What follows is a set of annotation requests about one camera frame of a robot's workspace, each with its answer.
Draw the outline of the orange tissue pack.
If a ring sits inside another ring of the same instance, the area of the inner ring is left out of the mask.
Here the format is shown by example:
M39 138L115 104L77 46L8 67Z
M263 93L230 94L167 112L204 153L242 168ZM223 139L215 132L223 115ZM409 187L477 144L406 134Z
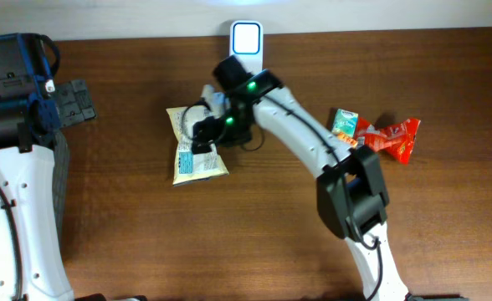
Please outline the orange tissue pack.
M357 148L358 146L358 142L344 132L339 132L336 137L348 144L351 148Z

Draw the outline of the orange snack packet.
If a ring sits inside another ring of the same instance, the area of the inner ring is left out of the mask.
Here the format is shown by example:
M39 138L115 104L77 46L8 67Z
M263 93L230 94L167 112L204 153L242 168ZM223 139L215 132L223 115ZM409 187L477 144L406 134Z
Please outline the orange snack packet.
M359 146L366 145L375 152L386 151L400 163L408 164L420 124L421 120L409 118L402 123L378 129L359 117L354 138Z

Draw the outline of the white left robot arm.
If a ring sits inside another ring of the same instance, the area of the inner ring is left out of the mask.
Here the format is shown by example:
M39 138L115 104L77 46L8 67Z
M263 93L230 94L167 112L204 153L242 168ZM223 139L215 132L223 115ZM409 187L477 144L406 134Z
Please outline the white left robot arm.
M62 129L96 117L86 83L54 82L46 35L0 35L0 300L72 300L59 246L69 150Z

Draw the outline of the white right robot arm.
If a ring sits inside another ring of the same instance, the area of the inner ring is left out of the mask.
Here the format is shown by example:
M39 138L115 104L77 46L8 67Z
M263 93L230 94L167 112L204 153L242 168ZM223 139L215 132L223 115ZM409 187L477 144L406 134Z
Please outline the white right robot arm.
M211 114L185 125L196 153L251 141L257 125L278 138L315 178L316 207L325 227L349 247L372 301L413 301L402 281L387 236L389 195L377 154L335 137L267 69L247 69L236 55L213 70L219 93L208 85L200 105Z

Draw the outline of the cream chips bag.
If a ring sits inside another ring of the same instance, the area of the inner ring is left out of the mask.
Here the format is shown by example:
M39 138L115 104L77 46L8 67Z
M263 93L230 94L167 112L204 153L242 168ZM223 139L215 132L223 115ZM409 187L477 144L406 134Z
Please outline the cream chips bag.
M177 139L172 184L180 186L195 181L226 176L228 169L224 165L222 157L217 153L216 147L211 146L208 153L194 154L192 141L183 133L186 130L189 135L192 135L193 125L212 114L204 106L197 105L192 107L182 120L183 112L186 109L185 106L167 109L172 130Z

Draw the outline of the teal tissue pack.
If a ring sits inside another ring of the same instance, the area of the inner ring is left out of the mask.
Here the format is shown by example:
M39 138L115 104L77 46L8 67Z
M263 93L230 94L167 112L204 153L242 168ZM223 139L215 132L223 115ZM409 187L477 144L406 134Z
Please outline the teal tissue pack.
M338 109L331 131L335 134L344 133L351 138L354 136L358 121L358 114L349 110Z

